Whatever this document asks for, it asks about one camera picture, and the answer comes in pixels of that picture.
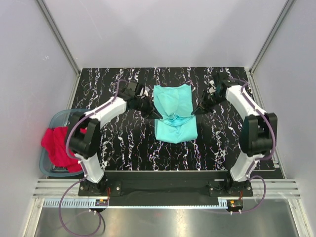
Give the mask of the teal t shirt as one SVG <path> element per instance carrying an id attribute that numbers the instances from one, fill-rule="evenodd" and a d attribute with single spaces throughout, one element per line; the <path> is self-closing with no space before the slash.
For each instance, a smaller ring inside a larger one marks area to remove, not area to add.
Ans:
<path id="1" fill-rule="evenodd" d="M 193 112 L 191 86 L 154 86 L 154 105 L 161 114 L 155 120 L 155 138 L 178 144 L 197 139 L 197 120 Z"/>

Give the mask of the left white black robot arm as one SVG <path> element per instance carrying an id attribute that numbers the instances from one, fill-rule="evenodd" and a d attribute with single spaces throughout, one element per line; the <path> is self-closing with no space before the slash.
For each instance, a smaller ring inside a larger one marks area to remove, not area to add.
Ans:
<path id="1" fill-rule="evenodd" d="M 90 182 L 89 189 L 97 196 L 102 195 L 107 188 L 106 182 L 103 181 L 104 171 L 98 158 L 101 129 L 112 119 L 129 110 L 140 111 L 146 119 L 162 118 L 148 96 L 113 96 L 92 111 L 75 114 L 75 119 L 68 127 L 65 140 L 66 154 L 77 160 L 84 173 L 83 180 Z"/>

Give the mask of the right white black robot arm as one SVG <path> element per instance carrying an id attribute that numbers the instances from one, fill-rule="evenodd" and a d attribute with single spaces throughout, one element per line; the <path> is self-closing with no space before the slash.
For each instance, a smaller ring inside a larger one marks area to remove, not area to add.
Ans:
<path id="1" fill-rule="evenodd" d="M 260 108 L 245 92 L 246 85 L 220 84 L 205 90 L 192 115 L 207 114 L 221 102 L 230 102 L 243 121 L 240 154 L 229 170 L 223 190 L 231 196 L 248 187 L 251 172 L 261 160 L 271 159 L 277 143 L 277 116 Z"/>

